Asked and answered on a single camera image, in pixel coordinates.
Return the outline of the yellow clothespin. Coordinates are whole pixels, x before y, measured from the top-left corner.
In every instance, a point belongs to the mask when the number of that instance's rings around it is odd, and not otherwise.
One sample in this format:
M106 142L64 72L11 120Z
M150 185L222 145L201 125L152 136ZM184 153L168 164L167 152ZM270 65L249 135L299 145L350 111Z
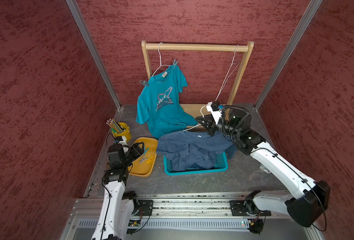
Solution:
M150 156L147 160L146 160L146 163L149 164L151 162L153 162L155 160L155 157L154 156Z

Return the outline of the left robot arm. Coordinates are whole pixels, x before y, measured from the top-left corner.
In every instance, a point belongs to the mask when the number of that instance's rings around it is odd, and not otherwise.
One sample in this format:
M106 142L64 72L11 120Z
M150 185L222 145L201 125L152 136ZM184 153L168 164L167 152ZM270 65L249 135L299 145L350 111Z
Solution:
M139 208L137 194L126 192L129 167L145 152L143 142L131 147L119 142L108 148L109 169L104 173L104 200L93 240L124 240L132 213Z

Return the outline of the grey-blue t-shirt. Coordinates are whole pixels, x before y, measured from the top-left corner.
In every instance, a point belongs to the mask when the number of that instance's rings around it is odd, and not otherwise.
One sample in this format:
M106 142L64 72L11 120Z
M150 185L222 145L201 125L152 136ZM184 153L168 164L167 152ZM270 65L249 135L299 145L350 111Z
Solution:
M171 161L172 171L184 172L214 168L218 155L226 153L231 158L236 151L230 137L221 133L179 131L160 137L156 153Z

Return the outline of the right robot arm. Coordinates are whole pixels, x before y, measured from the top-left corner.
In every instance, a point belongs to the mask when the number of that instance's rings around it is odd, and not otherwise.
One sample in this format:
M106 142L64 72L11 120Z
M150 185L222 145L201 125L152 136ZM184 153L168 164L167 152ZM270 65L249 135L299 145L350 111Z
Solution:
M209 135L219 132L230 137L243 154L260 162L289 191L288 194L269 194L259 190L251 192L244 201L250 216L271 211L290 216L299 225L309 228L325 216L330 197L330 186L315 181L282 157L259 133L251 128L252 116L242 107L209 102L208 115L196 117Z

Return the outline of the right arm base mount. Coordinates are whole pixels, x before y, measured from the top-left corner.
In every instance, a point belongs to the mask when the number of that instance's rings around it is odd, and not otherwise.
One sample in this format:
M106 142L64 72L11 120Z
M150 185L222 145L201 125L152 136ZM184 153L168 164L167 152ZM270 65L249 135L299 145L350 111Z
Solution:
M253 201L229 201L233 217L270 217L270 211L258 210Z

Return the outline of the grey clothespin on teal shoulder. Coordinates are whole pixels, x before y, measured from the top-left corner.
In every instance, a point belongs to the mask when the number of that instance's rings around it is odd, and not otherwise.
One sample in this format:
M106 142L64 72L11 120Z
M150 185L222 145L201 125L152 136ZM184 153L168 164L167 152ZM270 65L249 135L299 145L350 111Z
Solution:
M149 87L149 83L147 81L140 80L139 83L145 87Z

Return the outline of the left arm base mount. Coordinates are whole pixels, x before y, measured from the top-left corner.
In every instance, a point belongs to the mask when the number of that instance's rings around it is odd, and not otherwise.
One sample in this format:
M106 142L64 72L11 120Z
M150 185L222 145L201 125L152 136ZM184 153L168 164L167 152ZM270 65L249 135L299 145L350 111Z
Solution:
M138 200L134 204L134 210L132 216L141 217L141 216L151 216L153 213L153 200Z

